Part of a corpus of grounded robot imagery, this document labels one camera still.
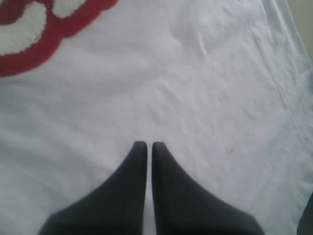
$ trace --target white bedsheet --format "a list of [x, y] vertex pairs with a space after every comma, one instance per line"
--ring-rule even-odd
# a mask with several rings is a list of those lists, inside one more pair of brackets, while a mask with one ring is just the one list
[[0, 80], [0, 234], [36, 234], [135, 140], [166, 142], [267, 235], [296, 234], [313, 190], [313, 73], [286, 0], [119, 0]]

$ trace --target red pattern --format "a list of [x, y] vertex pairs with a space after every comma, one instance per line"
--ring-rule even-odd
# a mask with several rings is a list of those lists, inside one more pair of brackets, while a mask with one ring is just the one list
[[[33, 0], [4, 0], [0, 6], [0, 25], [14, 23], [22, 16], [25, 6]], [[41, 39], [18, 54], [0, 56], [0, 76], [15, 75], [44, 63], [56, 51], [64, 37], [78, 33], [103, 10], [117, 0], [86, 0], [70, 17], [60, 19], [52, 13], [52, 0], [37, 0], [47, 8], [47, 22]]]

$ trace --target bed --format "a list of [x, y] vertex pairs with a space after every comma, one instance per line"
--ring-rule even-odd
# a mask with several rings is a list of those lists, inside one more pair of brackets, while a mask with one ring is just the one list
[[[0, 234], [36, 234], [144, 140], [267, 235], [295, 235], [313, 191], [313, 70], [286, 0], [119, 0], [88, 23], [45, 55], [0, 46]], [[151, 169], [143, 230], [156, 233]]]

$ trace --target red and white design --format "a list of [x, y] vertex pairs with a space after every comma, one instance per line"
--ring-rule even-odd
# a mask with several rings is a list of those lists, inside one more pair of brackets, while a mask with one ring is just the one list
[[45, 62], [117, 0], [0, 0], [0, 76]]

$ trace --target crumpled sheet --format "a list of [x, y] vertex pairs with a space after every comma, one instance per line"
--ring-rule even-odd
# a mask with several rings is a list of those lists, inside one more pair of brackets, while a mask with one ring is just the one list
[[0, 234], [36, 234], [135, 140], [166, 142], [267, 235], [296, 234], [313, 190], [313, 73], [286, 0], [120, 0], [0, 80]]

